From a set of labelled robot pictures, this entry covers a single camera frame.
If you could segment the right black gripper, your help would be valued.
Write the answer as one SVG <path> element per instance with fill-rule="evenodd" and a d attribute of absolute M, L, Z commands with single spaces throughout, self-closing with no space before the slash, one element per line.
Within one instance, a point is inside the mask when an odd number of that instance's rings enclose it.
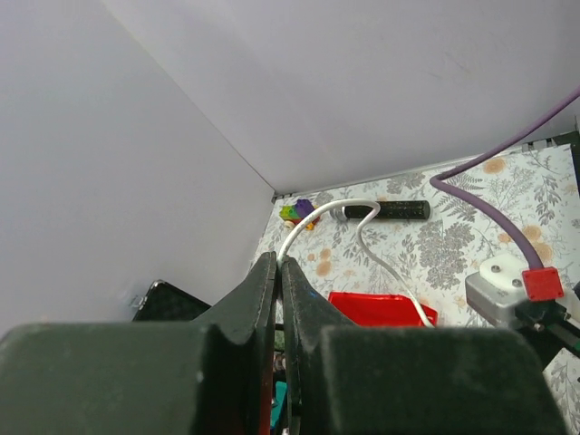
<path fill-rule="evenodd" d="M 556 301 L 525 301 L 516 306 L 516 331 L 537 356 L 556 356 L 562 349 L 579 355 L 579 328 L 571 314 Z"/>

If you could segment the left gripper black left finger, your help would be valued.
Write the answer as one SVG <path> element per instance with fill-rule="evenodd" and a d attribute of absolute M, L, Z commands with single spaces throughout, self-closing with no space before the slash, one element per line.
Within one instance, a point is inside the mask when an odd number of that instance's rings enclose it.
<path fill-rule="evenodd" d="M 193 325 L 200 333 L 192 434 L 268 434 L 277 262 L 262 254 L 246 278 Z"/>

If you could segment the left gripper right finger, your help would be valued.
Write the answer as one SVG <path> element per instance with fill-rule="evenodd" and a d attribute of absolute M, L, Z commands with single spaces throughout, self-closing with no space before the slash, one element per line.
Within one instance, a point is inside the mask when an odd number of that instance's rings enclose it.
<path fill-rule="evenodd" d="M 358 328 L 311 286 L 290 256 L 280 266 L 292 434 L 355 434 Z"/>

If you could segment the red plastic compartment tray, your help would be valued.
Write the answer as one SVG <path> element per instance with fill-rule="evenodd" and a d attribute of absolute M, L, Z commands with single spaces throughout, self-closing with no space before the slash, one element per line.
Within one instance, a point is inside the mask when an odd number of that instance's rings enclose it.
<path fill-rule="evenodd" d="M 331 292 L 329 302 L 360 326 L 423 326 L 411 299 L 405 295 L 370 295 Z"/>

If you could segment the black poker chip case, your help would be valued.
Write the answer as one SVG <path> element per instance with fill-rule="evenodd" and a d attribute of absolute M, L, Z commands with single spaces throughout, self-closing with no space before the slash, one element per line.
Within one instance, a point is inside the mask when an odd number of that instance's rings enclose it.
<path fill-rule="evenodd" d="M 210 304 L 164 281 L 154 281 L 138 300 L 133 322 L 190 322 L 211 308 Z"/>

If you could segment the colourful toy block figure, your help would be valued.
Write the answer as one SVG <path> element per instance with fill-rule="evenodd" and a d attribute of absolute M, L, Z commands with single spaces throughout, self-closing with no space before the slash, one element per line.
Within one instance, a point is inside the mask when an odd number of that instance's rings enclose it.
<path fill-rule="evenodd" d="M 307 198 L 298 199 L 294 205 L 282 206 L 279 217 L 285 226 L 294 229 L 308 215 L 316 210 L 316 206 Z"/>

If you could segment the floral patterned table mat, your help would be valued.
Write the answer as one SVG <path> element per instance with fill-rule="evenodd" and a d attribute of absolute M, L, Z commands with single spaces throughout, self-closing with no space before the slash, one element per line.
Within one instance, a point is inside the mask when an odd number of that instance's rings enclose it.
<path fill-rule="evenodd" d="M 439 314 L 445 326 L 481 326 L 469 307 L 464 280 L 480 264 L 504 252 L 517 253 L 512 237 L 472 206 L 430 185 L 431 172 L 315 192 L 315 205 L 343 198 L 426 200 L 425 222 L 375 221 L 364 230 L 363 252 L 356 225 L 321 217 L 290 248 L 312 286 L 321 294 L 397 293 L 401 283 Z M 568 146 L 516 151 L 451 180 L 483 198 L 523 232 L 546 266 L 559 271 L 571 291 L 579 279 L 579 196 Z"/>

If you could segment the black handheld microphone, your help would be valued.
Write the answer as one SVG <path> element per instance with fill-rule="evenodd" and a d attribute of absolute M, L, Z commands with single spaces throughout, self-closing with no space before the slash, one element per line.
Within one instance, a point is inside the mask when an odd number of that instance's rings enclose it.
<path fill-rule="evenodd" d="M 379 220 L 417 220 L 427 221 L 430 218 L 430 203 L 426 200 L 406 201 L 379 201 L 380 210 L 375 216 Z M 364 205 L 342 206 L 333 209 L 329 214 L 341 222 L 347 220 L 362 220 L 372 211 L 372 208 Z"/>

